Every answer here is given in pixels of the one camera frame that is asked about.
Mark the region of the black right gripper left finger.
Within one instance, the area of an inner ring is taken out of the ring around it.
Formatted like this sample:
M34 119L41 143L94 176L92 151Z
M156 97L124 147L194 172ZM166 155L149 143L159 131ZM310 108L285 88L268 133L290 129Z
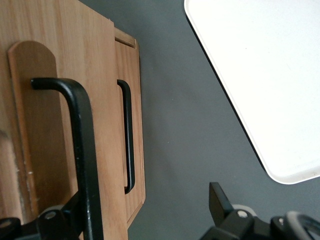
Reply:
M0 220L2 240L78 240L83 232L79 194L62 208L49 209L33 221L22 224L16 217Z

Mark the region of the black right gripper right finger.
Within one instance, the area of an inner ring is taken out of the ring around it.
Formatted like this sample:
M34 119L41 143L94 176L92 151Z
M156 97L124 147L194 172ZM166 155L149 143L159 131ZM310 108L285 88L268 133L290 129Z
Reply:
M209 184L209 210L214 226L204 240L318 240L320 222L297 211L274 216L269 222L248 206L231 204L218 182Z

